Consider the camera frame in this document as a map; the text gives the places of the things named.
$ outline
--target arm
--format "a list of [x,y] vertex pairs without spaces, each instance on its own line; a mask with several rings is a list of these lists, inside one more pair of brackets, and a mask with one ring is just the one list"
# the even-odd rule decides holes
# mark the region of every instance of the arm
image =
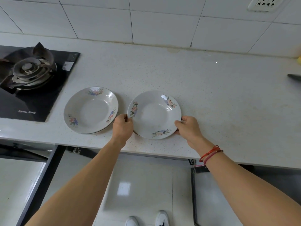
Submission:
[[[202,136],[197,120],[183,116],[185,123],[175,121],[178,133],[200,156],[214,144]],[[298,226],[301,206],[283,192],[256,175],[243,169],[223,152],[211,157],[207,163],[231,208],[244,226]]]
[[111,140],[33,215],[26,226],[92,225],[119,152],[132,133],[132,119],[127,119],[126,114],[116,117]]

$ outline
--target flower decal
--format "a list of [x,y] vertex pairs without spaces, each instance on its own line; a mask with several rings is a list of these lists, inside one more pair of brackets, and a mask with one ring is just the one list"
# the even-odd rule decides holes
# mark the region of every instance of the flower decal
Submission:
[[152,133],[152,135],[153,135],[153,137],[158,137],[158,136],[161,136],[161,135],[167,135],[170,132],[171,132],[170,129],[166,129],[166,130],[161,130],[161,131],[154,132],[154,133]]
[[88,94],[89,95],[95,95],[95,96],[97,96],[97,95],[100,95],[102,93],[103,93],[103,89],[100,89],[100,88],[88,90]]
[[138,102],[133,102],[132,110],[130,111],[130,117],[133,118],[138,110]]
[[165,103],[166,103],[168,106],[170,106],[170,107],[172,107],[172,108],[175,108],[175,107],[177,106],[177,104],[173,103],[173,102],[171,101],[171,99],[169,99],[169,96],[167,96],[167,95],[162,95],[161,98],[164,99]]
[[116,113],[116,108],[114,108],[113,110],[112,110],[112,112],[110,113],[110,116],[108,117],[108,119],[107,119],[107,123],[108,122],[110,122],[110,120],[113,118],[113,116],[114,116],[114,114]]
[[70,126],[76,126],[78,125],[78,121],[75,117],[73,117],[70,113],[68,114]]

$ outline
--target gas stove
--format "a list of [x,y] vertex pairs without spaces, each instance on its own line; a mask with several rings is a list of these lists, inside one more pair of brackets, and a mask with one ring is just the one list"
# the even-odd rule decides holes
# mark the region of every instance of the gas stove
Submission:
[[45,122],[79,55],[0,46],[0,118]]

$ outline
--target plate rim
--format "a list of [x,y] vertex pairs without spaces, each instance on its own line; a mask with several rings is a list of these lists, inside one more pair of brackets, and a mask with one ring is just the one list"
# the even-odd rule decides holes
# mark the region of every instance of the plate rim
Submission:
[[[132,101],[130,102],[130,104],[129,104],[129,107],[128,107],[128,110],[127,110],[127,115],[128,115],[128,117],[130,117],[130,113],[129,113],[129,112],[130,112],[130,110],[131,110],[131,106],[132,106],[133,102],[135,101],[135,99],[136,99],[139,95],[141,95],[141,94],[143,94],[143,93],[146,93],[146,92],[150,92],[150,91],[161,92],[161,93],[163,93],[164,95],[168,95],[169,97],[171,97],[172,99],[174,99],[174,101],[178,104],[179,109],[180,109],[180,112],[181,112],[181,117],[180,117],[180,119],[182,118],[182,110],[181,110],[181,107],[180,107],[179,103],[177,102],[177,100],[176,100],[174,97],[170,96],[170,94],[167,94],[167,93],[165,93],[164,91],[161,91],[161,90],[148,90],[148,91],[144,91],[144,92],[138,94],[137,96],[135,96],[135,97],[132,99]],[[136,135],[138,135],[138,136],[140,136],[140,137],[143,137],[143,138],[145,138],[145,139],[148,139],[148,140],[162,140],[162,139],[165,139],[165,138],[171,136],[171,135],[172,135],[173,133],[175,133],[175,132],[176,132],[176,130],[175,130],[174,132],[168,133],[167,135],[164,135],[163,138],[159,138],[159,139],[153,139],[153,138],[152,138],[152,139],[151,139],[151,138],[147,138],[147,137],[144,137],[144,136],[138,134],[138,133],[134,130],[134,133],[135,133]]]
[[108,122],[107,126],[105,126],[104,128],[102,128],[102,129],[100,129],[100,130],[98,130],[98,131],[92,132],[92,133],[90,133],[90,132],[89,132],[89,133],[78,132],[78,131],[76,131],[75,129],[72,129],[72,128],[66,123],[66,121],[65,121],[65,114],[66,114],[66,113],[65,113],[65,110],[66,110],[66,107],[67,107],[67,104],[69,103],[69,101],[70,101],[70,100],[71,100],[78,92],[84,91],[84,90],[88,90],[88,89],[90,89],[90,88],[92,88],[92,87],[94,87],[94,86],[86,87],[86,88],[83,88],[83,89],[77,91],[75,94],[72,95],[72,97],[69,98],[69,100],[68,100],[67,103],[65,104],[65,108],[64,108],[64,112],[63,112],[63,119],[64,119],[64,122],[65,122],[65,124],[68,126],[68,128],[70,128],[72,131],[74,131],[74,132],[76,132],[76,133],[79,133],[79,134],[87,134],[87,135],[88,135],[88,134],[94,134],[94,133],[97,133],[97,132],[100,132],[100,131],[104,130],[105,128],[107,128],[107,127],[115,120],[115,118],[117,117],[117,114],[118,114],[118,110],[119,110],[119,102],[118,102],[118,98],[116,97],[116,95],[115,95],[110,89],[108,89],[108,88],[105,88],[105,87],[102,87],[102,86],[95,86],[95,87],[107,89],[108,91],[110,91],[110,92],[115,96],[115,98],[116,98],[116,100],[117,100],[117,108],[116,108],[116,114],[115,114],[115,116],[113,117],[113,119],[111,119],[111,121]]

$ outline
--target person's left hand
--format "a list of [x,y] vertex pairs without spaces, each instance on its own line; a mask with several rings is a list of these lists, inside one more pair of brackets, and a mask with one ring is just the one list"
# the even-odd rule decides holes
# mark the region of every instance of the person's left hand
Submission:
[[126,141],[134,131],[133,120],[127,114],[120,114],[113,123],[112,140],[119,143],[121,148],[126,145]]

